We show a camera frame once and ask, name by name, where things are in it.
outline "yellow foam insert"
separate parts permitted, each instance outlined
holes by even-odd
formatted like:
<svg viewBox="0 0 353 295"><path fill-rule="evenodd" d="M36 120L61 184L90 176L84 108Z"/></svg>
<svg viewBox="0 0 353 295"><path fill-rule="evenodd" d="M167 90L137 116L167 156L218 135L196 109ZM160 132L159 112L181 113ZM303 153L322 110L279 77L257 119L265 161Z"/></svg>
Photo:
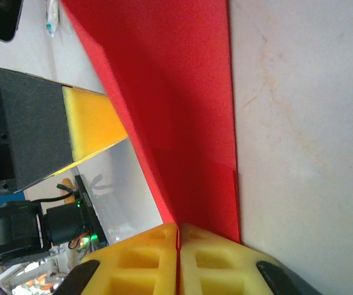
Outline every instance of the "yellow foam insert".
<svg viewBox="0 0 353 295"><path fill-rule="evenodd" d="M175 295L176 237L162 224L85 256L100 265L82 295Z"/></svg>
<svg viewBox="0 0 353 295"><path fill-rule="evenodd" d="M180 295L273 295L256 267L273 258L191 225L180 231Z"/></svg>
<svg viewBox="0 0 353 295"><path fill-rule="evenodd" d="M99 93L63 86L72 158L77 165L127 137L112 103Z"/></svg>

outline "yellow sponge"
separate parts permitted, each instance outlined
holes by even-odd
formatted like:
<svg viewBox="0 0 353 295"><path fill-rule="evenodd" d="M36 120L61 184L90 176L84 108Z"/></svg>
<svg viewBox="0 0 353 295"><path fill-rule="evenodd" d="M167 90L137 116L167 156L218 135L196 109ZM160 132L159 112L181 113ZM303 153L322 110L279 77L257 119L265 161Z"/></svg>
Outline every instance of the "yellow sponge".
<svg viewBox="0 0 353 295"><path fill-rule="evenodd" d="M75 162L82 162L127 137L107 96L66 86L63 95Z"/></svg>
<svg viewBox="0 0 353 295"><path fill-rule="evenodd" d="M100 262L82 295L175 295L175 224L163 224L84 257Z"/></svg>
<svg viewBox="0 0 353 295"><path fill-rule="evenodd" d="M273 258L191 225L180 231L181 295L273 295L256 267Z"/></svg>

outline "white surface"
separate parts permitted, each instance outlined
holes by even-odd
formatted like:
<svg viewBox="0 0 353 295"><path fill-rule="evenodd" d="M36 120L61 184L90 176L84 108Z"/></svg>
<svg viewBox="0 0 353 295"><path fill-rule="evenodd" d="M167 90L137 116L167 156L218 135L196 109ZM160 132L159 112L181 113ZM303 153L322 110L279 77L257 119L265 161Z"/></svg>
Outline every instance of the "white surface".
<svg viewBox="0 0 353 295"><path fill-rule="evenodd" d="M78 169L109 243L162 223L129 140L87 160Z"/></svg>
<svg viewBox="0 0 353 295"><path fill-rule="evenodd" d="M62 11L60 29L48 36L45 1L25 0L19 29L10 43L0 42L0 67L103 93L86 53ZM27 199L59 196L56 185L64 177L81 173L101 225L112 243L161 224L129 140L102 152L79 166L46 179L25 191ZM46 203L49 208L60 203Z"/></svg>
<svg viewBox="0 0 353 295"><path fill-rule="evenodd" d="M243 240L353 294L353 1L231 1Z"/></svg>

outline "electronic device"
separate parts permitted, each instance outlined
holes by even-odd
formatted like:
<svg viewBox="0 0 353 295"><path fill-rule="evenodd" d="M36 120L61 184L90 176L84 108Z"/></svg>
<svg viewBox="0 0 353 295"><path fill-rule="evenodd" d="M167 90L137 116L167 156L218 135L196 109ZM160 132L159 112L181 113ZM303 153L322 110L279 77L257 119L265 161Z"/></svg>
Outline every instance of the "electronic device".
<svg viewBox="0 0 353 295"><path fill-rule="evenodd" d="M0 0L0 40L11 41L18 29L23 0Z"/></svg>
<svg viewBox="0 0 353 295"><path fill-rule="evenodd" d="M107 240L80 176L77 190L59 185L69 193L53 199L17 201L0 208L0 266L36 261L49 255L52 245L60 245L88 232L94 250L104 248ZM42 202L52 202L74 195L73 203L42 212Z"/></svg>

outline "yellow plastic part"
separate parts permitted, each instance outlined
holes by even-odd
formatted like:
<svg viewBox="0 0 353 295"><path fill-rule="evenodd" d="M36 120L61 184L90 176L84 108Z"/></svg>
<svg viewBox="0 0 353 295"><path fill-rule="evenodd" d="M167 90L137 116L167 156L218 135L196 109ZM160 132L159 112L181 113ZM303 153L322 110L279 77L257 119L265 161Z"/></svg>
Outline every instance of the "yellow plastic part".
<svg viewBox="0 0 353 295"><path fill-rule="evenodd" d="M100 262L82 295L175 295L175 224L163 224L84 257Z"/></svg>
<svg viewBox="0 0 353 295"><path fill-rule="evenodd" d="M273 258L191 225L180 231L180 295L273 295L255 266Z"/></svg>
<svg viewBox="0 0 353 295"><path fill-rule="evenodd" d="M72 165L127 138L127 132L107 96L66 86L62 88L75 162Z"/></svg>

